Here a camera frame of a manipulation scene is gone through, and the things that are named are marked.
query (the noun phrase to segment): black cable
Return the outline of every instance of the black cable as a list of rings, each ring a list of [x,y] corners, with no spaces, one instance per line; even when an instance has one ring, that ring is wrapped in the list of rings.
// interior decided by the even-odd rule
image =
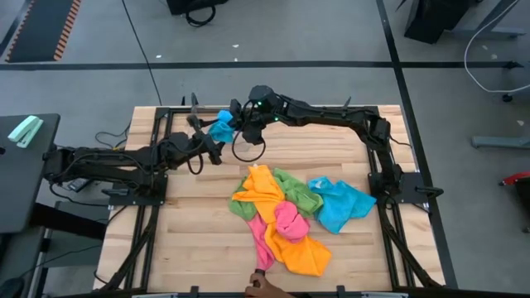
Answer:
[[[235,141],[238,139],[239,134],[242,132],[242,130],[238,131],[238,132],[235,134],[234,142],[232,143],[232,154],[234,154],[234,157],[235,157],[238,161],[242,161],[242,162],[254,162],[254,161],[257,161],[258,159],[262,158],[263,154],[265,154],[265,149],[267,149],[267,143],[265,142],[265,140],[263,140],[263,149],[262,149],[262,152],[259,153],[258,157],[255,157],[255,158],[250,159],[250,160],[244,160],[243,158],[239,157],[239,156],[235,153]]]
[[[201,154],[199,154],[199,170],[197,172],[193,171],[193,169],[191,168],[190,160],[187,160],[186,163],[188,164],[188,169],[193,175],[200,174],[202,172],[203,167],[205,166],[205,160],[202,158]]]
[[[108,282],[102,280],[101,278],[99,278],[99,276],[96,274],[96,271],[97,270],[94,270],[94,272],[92,273],[94,275],[94,278],[97,279],[98,281],[101,281],[104,285],[108,284]]]
[[[188,22],[188,24],[190,24],[190,26],[193,26],[195,28],[202,27],[202,26],[208,24],[209,22],[212,22],[212,20],[214,20],[214,18],[215,18],[215,14],[217,13],[215,11],[215,6],[211,6],[210,8],[212,9],[212,13],[210,14],[210,17],[208,17],[204,21],[195,20],[193,17],[191,17],[191,15],[190,15],[191,12],[186,12],[185,20]]]
[[[72,200],[70,197],[66,196],[66,195],[59,195],[55,192],[55,190],[53,190],[53,184],[50,183],[50,192],[55,195],[55,196],[58,196],[60,198],[63,198],[63,199],[67,199],[68,201],[70,201],[71,203],[74,203],[74,204],[80,204],[80,205],[83,205],[83,206],[91,206],[91,207],[108,207],[107,204],[89,204],[89,203],[81,203],[81,202],[77,202],[77,201],[74,201]]]
[[[393,201],[393,204],[396,204],[396,200],[395,200],[393,197],[391,197],[390,195],[387,195],[387,198],[384,200],[384,208],[385,208],[386,210],[392,210],[392,209],[393,209],[392,204],[390,204],[390,208],[387,206],[388,201],[389,201],[390,199]]]
[[[169,7],[167,6],[167,3],[164,3],[162,0],[158,0],[158,2],[160,2],[160,3],[161,3],[162,5],[164,5],[165,7],[169,8]]]
[[[160,92],[158,92],[157,82],[155,81],[154,75],[152,75],[151,64],[149,64],[149,59],[147,58],[146,52],[143,50],[143,46],[142,46],[142,43],[140,42],[140,38],[138,38],[138,34],[136,33],[136,29],[134,28],[133,21],[131,20],[131,16],[129,15],[129,10],[127,9],[127,6],[125,5],[125,0],[122,0],[122,4],[123,4],[123,9],[125,9],[125,13],[127,14],[127,19],[129,20],[129,23],[131,24],[132,32],[134,33],[134,36],[136,37],[138,46],[140,46],[140,51],[142,52],[143,59],[145,59],[147,68],[149,69],[149,74],[151,75],[152,84],[155,86],[155,90],[157,92],[158,103],[162,106],[162,99],[160,97]]]
[[[115,133],[111,133],[111,132],[103,132],[102,131],[102,132],[97,132],[96,135],[94,136],[94,138],[95,138],[96,142],[98,142],[99,144],[105,145],[106,147],[109,147],[110,149],[117,148],[121,144],[123,144],[125,141],[127,141],[129,128],[131,128],[131,123],[130,122],[127,125],[127,127],[125,129],[123,129],[123,131],[121,133],[119,133],[119,134],[115,134]],[[99,135],[107,135],[107,136],[112,136],[112,137],[121,137],[121,136],[125,135],[125,139],[120,141],[116,146],[112,146],[111,144],[109,144],[107,142],[101,141],[99,139]]]
[[[398,141],[396,141],[396,139],[393,138],[392,136],[390,136],[390,139],[391,139],[393,142],[395,142],[396,144],[398,144],[398,145],[409,146],[410,148],[412,148],[411,144],[408,144],[408,143],[405,143],[405,142],[398,142]]]
[[[44,261],[44,262],[42,262],[42,263],[40,263],[40,264],[38,264],[38,265],[35,265],[35,266],[32,267],[31,269],[29,269],[29,270],[27,270],[26,272],[22,273],[22,274],[19,276],[19,278],[22,278],[22,277],[25,276],[27,273],[32,272],[32,271],[34,271],[35,269],[37,269],[38,267],[40,267],[40,266],[42,266],[42,265],[44,265],[44,264],[46,264],[46,263],[48,263],[48,262],[52,262],[52,261],[54,261],[54,260],[56,260],[56,259],[58,259],[58,258],[66,257],[66,256],[68,256],[69,254],[72,254],[72,253],[84,252],[84,251],[88,251],[89,249],[92,249],[92,248],[100,248],[100,247],[101,247],[101,244],[98,244],[98,245],[94,245],[94,246],[91,246],[91,247],[88,247],[88,248],[83,248],[83,249],[80,249],[80,250],[77,250],[77,251],[71,251],[71,252],[63,253],[63,254],[61,254],[61,255],[58,256],[58,257],[54,257],[54,258],[52,258],[52,259],[50,259],[50,260],[48,260],[48,261]]]
[[[247,127],[248,123],[249,123],[249,120],[252,118],[252,113],[253,113],[253,110],[254,110],[254,103],[252,103],[252,107],[250,107],[250,111],[248,112],[248,117],[245,116],[245,111],[247,110],[247,106],[250,104],[250,100],[247,101],[245,103],[245,105],[243,106],[243,126],[241,127],[241,129],[235,134],[235,137],[234,137],[234,141],[232,142],[232,154],[234,154],[234,157],[238,160],[238,161],[242,161],[242,162],[253,162],[253,161],[257,161],[258,159],[262,158],[263,154],[265,153],[265,149],[267,149],[267,143],[265,142],[265,140],[263,140],[263,149],[262,149],[262,152],[258,155],[258,157],[256,158],[253,158],[251,160],[244,160],[243,158],[239,157],[236,153],[235,153],[235,142],[236,140],[238,139],[239,137],[239,134],[245,129],[245,127]]]

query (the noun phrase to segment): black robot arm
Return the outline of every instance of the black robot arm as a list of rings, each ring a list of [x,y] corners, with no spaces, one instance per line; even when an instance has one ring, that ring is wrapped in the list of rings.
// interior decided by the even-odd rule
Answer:
[[[189,122],[198,121],[192,115]],[[56,148],[44,155],[44,177],[53,184],[77,178],[115,182],[126,185],[137,196],[157,197],[165,192],[166,185],[162,181],[167,170],[175,170],[206,152],[211,163],[219,165],[223,145],[215,144],[209,135],[196,127],[192,138],[184,132],[176,132],[155,146],[138,150]]]
[[[248,104],[252,104],[250,110],[246,109]],[[274,122],[293,127],[310,123],[349,127],[377,154],[382,168],[378,189],[387,195],[396,195],[401,191],[403,172],[401,166],[394,162],[390,148],[390,123],[379,117],[374,108],[348,107],[348,103],[336,108],[313,107],[306,102],[275,94],[267,86],[256,86],[245,107],[232,99],[230,112],[234,117],[230,125],[241,131],[245,141],[253,145],[264,142],[262,130]]]

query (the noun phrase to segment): wooden tabletop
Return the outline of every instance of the wooden tabletop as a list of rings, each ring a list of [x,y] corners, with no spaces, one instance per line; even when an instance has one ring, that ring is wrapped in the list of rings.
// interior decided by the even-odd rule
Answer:
[[[155,110],[156,107],[135,108],[128,150],[149,144]],[[379,106],[379,112],[392,124],[392,136],[400,142],[409,142],[400,107],[383,105]],[[203,119],[214,117],[205,114]],[[175,116],[172,131],[192,134],[186,114]],[[263,131],[263,137],[267,150],[258,164],[271,169],[279,167],[302,181],[327,175],[333,181],[344,180],[369,192],[366,147],[348,128],[287,127],[274,123]],[[261,149],[242,138],[236,142],[236,152],[243,159],[257,156]],[[393,143],[392,149],[404,171],[416,169],[409,147]],[[230,213],[228,203],[242,177],[248,174],[249,164],[237,161],[230,146],[225,146],[221,158],[220,166],[211,165],[205,158],[200,175],[192,175],[187,166],[168,171],[167,201],[158,219],[149,292],[189,292],[191,286],[199,286],[201,292],[241,292],[248,285],[248,277],[256,267],[253,237],[247,224]],[[191,164],[198,169],[197,158]],[[409,204],[400,204],[400,208],[407,245],[431,277],[443,284],[427,213]],[[129,206],[108,227],[98,267],[98,276],[103,280],[107,281],[127,256],[136,214],[137,207]],[[146,222],[149,214],[146,211]],[[276,262],[267,271],[270,282],[285,291],[336,291],[337,285],[344,285],[347,291],[391,290],[376,208],[364,219],[351,219],[339,235],[327,232],[311,220],[310,236],[333,253],[324,276],[292,274]],[[405,285],[401,258],[395,247],[394,253],[400,283]],[[139,285],[142,262],[143,255],[137,261],[135,286]],[[94,288],[101,286],[99,281],[94,283]]]

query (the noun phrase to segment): concrete floor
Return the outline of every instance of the concrete floor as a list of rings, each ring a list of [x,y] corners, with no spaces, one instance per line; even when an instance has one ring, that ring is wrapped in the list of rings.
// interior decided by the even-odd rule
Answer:
[[[0,36],[22,0],[0,2]],[[497,2],[473,9],[460,27],[476,26]],[[401,61],[462,61],[465,40],[443,36],[429,46],[404,38],[409,7],[384,0]],[[390,61],[373,0],[231,0],[220,6],[211,26],[187,26],[172,17],[164,1],[127,0],[141,43],[152,62],[278,60]],[[529,1],[521,1],[502,25],[530,31]],[[477,41],[470,60],[526,59],[530,36],[516,41]],[[59,63],[142,63],[133,31],[119,0],[83,1],[64,58]],[[528,72],[475,69],[491,88],[529,84]],[[154,70],[161,100],[180,104],[195,92],[201,104],[244,100],[255,84],[309,103],[401,104],[392,69],[270,68]],[[426,158],[440,197],[456,279],[462,289],[530,293],[530,225],[527,215],[500,179],[528,170],[525,151],[470,146],[474,135],[521,136],[530,123],[529,96],[502,103],[473,84],[463,69],[405,69],[405,79]],[[134,106],[157,105],[147,70],[0,71],[0,115],[59,113],[56,142],[96,146],[101,130],[121,132]],[[522,126],[517,121],[524,121]],[[95,191],[83,194],[84,197]],[[43,190],[38,198],[53,204]],[[94,267],[52,270],[46,293],[53,296],[90,290]]]

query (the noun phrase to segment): cloth pile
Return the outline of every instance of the cloth pile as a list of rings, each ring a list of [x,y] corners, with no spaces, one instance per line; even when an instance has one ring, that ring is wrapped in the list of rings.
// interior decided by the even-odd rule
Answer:
[[[250,166],[229,202],[229,209],[252,230],[258,254],[258,269],[266,271],[274,260],[290,272],[322,276],[331,252],[308,236],[309,218],[332,233],[338,233],[350,218],[368,214],[375,199],[339,181],[326,177],[308,182],[267,166]]]

